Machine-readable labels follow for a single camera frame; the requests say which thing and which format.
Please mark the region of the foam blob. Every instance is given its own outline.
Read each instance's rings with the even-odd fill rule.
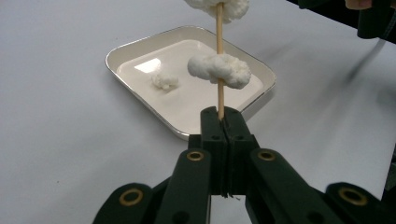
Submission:
[[[173,76],[168,73],[158,72],[152,75],[151,81],[154,86],[167,91],[171,87],[175,87],[177,85],[178,78],[177,76]]]
[[[216,5],[224,3],[223,22],[230,23],[233,20],[239,20],[248,11],[249,0],[185,0],[193,8],[200,9],[210,16],[216,18]]]
[[[193,77],[209,80],[213,84],[222,78],[226,86],[238,90],[244,88],[251,77],[248,64],[229,54],[192,56],[187,69]]]

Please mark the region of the white table surface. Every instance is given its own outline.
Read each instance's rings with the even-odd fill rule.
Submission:
[[[114,189],[172,174],[187,142],[105,57],[179,26],[214,24],[182,0],[2,1],[0,223],[91,223]],[[319,190],[346,181],[381,198],[396,141],[396,46],[280,0],[252,0],[223,29],[277,76],[274,98],[247,121],[261,147]],[[214,197],[212,223],[249,223],[241,199]]]

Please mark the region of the white tray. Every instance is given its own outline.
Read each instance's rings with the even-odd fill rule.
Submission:
[[[276,76],[264,63],[229,42],[224,41],[223,48],[225,53],[245,61],[253,74],[244,89],[225,88],[224,92],[225,105],[241,111],[247,119],[248,114],[262,107],[258,100],[264,98],[264,94],[270,95],[267,92],[274,87]],[[113,49],[106,56],[106,65],[172,132],[187,140],[189,134],[200,133],[201,110],[217,105],[217,85],[190,76],[187,62],[192,55],[215,52],[215,49],[213,33],[185,26]],[[176,88],[164,91],[152,84],[150,73],[145,73],[145,69],[158,63],[163,72],[178,76]]]

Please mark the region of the black clamp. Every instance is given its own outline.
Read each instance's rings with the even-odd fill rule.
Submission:
[[[210,196],[246,195],[252,223],[395,223],[383,204],[364,189],[332,184],[311,187],[276,151],[260,148],[242,115],[215,107],[201,112],[193,134],[168,179],[155,188],[128,184],[116,189],[93,224],[209,223]]]

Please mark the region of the cotton candy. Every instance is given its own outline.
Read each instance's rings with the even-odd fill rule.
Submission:
[[[153,74],[151,80],[154,86],[165,91],[169,90],[173,86],[176,86],[178,83],[177,76],[172,76],[171,74],[164,72]]]
[[[187,69],[193,77],[209,80],[213,84],[222,78],[226,86],[238,90],[243,89],[251,77],[247,63],[229,54],[192,56]]]
[[[193,8],[201,9],[216,18],[216,5],[224,3],[223,22],[229,23],[241,19],[248,11],[249,0],[185,0]]]

